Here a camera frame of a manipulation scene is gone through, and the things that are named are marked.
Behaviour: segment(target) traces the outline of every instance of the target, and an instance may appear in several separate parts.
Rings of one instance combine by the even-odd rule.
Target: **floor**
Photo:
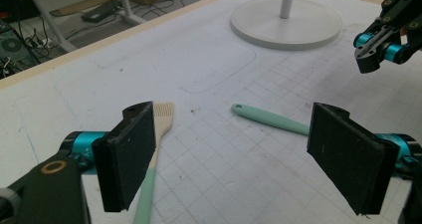
[[[149,21],[197,1],[199,0],[158,0],[151,5],[131,3],[131,7],[132,12],[135,15]],[[116,14],[107,17],[99,23],[84,22],[81,19],[81,16],[89,10],[68,16],[55,17],[55,20],[57,24],[59,24],[59,28],[65,38],[67,38],[77,48],[84,47],[131,27],[131,25],[122,21],[119,15]],[[20,24],[13,24],[13,26],[15,28],[20,26],[23,37],[34,37],[34,34],[36,34],[36,36],[41,40],[45,39],[46,35],[47,37],[53,37],[53,33],[48,27],[43,25],[41,18],[28,19],[22,21]],[[45,46],[41,49],[34,49],[34,53],[39,57],[40,62],[44,63],[64,55],[65,51],[55,44],[49,44],[48,47]]]

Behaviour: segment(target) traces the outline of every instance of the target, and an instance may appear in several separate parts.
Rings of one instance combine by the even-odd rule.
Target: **silicone brush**
[[[310,127],[308,125],[291,120],[273,112],[267,112],[258,108],[240,104],[232,105],[232,111],[240,116],[266,125],[297,132],[303,135],[308,135],[310,133]]]
[[[155,126],[155,153],[149,162],[148,170],[140,188],[139,200],[134,224],[149,224],[151,220],[152,194],[154,190],[154,180],[156,165],[158,160],[158,150],[161,138],[171,129],[173,123],[174,103],[154,104],[154,126]]]

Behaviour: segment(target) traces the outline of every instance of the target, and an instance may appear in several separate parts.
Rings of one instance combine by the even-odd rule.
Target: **orange ring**
[[[57,167],[51,168],[52,165],[56,165],[56,164],[59,164],[59,165]],[[52,161],[44,165],[43,168],[41,168],[41,172],[44,174],[53,174],[65,168],[66,165],[67,163],[63,160]]]
[[[417,23],[417,22],[412,22],[410,25],[409,25],[409,27],[410,28],[417,28],[419,26],[419,23]]]

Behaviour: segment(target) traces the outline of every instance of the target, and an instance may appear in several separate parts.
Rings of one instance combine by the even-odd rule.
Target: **white round base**
[[[242,39],[265,48],[307,50],[332,42],[341,18],[330,8],[307,0],[293,0],[290,18],[280,18],[282,0],[253,0],[231,16],[233,31]]]

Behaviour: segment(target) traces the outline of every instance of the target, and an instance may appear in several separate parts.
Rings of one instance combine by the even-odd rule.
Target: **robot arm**
[[[422,0],[384,0],[380,16],[354,39],[354,57],[361,73],[379,69],[387,60],[407,62],[422,48]],[[407,30],[407,43],[402,44],[400,29]]]
[[[152,102],[126,108],[111,131],[75,131],[7,188],[0,223],[91,223],[81,174],[97,174],[105,212],[128,209],[155,151]]]

